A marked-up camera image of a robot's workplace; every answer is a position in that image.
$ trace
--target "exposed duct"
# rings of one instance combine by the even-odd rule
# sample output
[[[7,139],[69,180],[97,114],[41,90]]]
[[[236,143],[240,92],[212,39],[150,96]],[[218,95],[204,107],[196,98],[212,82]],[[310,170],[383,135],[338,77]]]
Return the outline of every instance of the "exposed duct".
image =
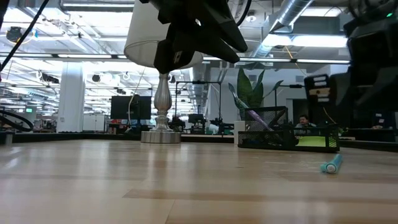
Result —
[[[292,32],[293,23],[300,17],[313,0],[285,0],[280,10],[267,16],[263,27],[264,39],[270,32]],[[250,57],[266,57],[273,46],[263,45],[262,42]]]

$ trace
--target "desk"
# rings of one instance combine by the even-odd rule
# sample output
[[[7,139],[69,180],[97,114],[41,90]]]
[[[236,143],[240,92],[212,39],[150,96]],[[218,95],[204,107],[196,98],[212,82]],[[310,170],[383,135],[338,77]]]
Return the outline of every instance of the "desk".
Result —
[[[345,134],[359,141],[395,142],[396,132],[393,129],[353,128]]]

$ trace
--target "ceiling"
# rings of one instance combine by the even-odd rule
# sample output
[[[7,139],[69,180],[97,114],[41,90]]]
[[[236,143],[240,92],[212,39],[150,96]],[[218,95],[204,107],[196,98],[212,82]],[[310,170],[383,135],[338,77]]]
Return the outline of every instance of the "ceiling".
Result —
[[[253,1],[251,10],[256,19],[252,22],[245,20],[240,27],[243,37],[248,43],[249,51],[240,53],[239,56],[252,56],[251,51],[255,50],[263,42],[265,37],[261,27],[264,26],[266,17],[273,12],[277,12],[281,4],[281,1],[275,0],[272,2]],[[14,46],[14,43],[6,38],[6,32],[11,27],[26,29],[37,12],[40,3],[41,1],[27,0],[27,5],[25,6],[10,5],[0,31],[0,52],[9,52]],[[64,0],[61,1],[63,5],[60,6],[59,1],[53,0],[36,23],[34,27],[35,34],[32,33],[26,38],[25,43],[20,46],[18,52],[122,55],[132,16],[133,8],[131,4],[133,3],[134,1]],[[332,19],[341,14],[341,9],[344,10],[344,6],[343,2],[338,1],[333,1],[333,4],[329,1],[315,1],[302,14],[302,17],[330,17]],[[349,59],[344,47],[306,47],[300,45],[273,46],[268,57]],[[36,105],[39,107],[39,113],[57,113],[59,85],[53,85],[53,88],[46,88],[48,83],[40,81],[38,77],[41,73],[45,73],[58,78],[61,82],[63,63],[61,60],[14,58],[1,72],[3,79],[0,84],[2,91],[1,105],[9,109],[18,109],[17,106]],[[234,67],[244,65],[245,63],[239,63],[235,66],[226,66],[225,63],[222,63],[222,69],[220,70],[219,62],[211,62],[199,65],[194,69],[176,70],[170,74],[177,81],[197,79],[220,81],[224,78],[232,81],[236,79],[236,72],[231,72],[231,70],[234,70]],[[303,71],[313,72],[321,66],[300,64],[299,67]],[[283,69],[297,70],[297,66],[292,63],[268,63],[266,66],[260,66],[260,69],[272,69],[273,71]],[[127,95],[134,93],[137,89],[135,93],[148,96],[154,95],[159,82],[159,74],[155,69],[145,68],[132,62],[90,60],[89,62],[84,62],[84,71],[88,76],[86,84],[86,113],[109,113],[109,99],[114,95],[119,95],[113,88],[115,86],[124,89]],[[92,81],[93,75],[107,77],[115,82],[96,83]],[[15,88],[12,85],[23,85],[23,87]],[[197,111],[197,105],[205,105],[208,86],[189,84],[184,88],[181,87],[182,84],[179,85],[182,92],[178,95],[177,100],[178,114],[194,113]],[[170,84],[170,89],[174,99],[175,84]]]

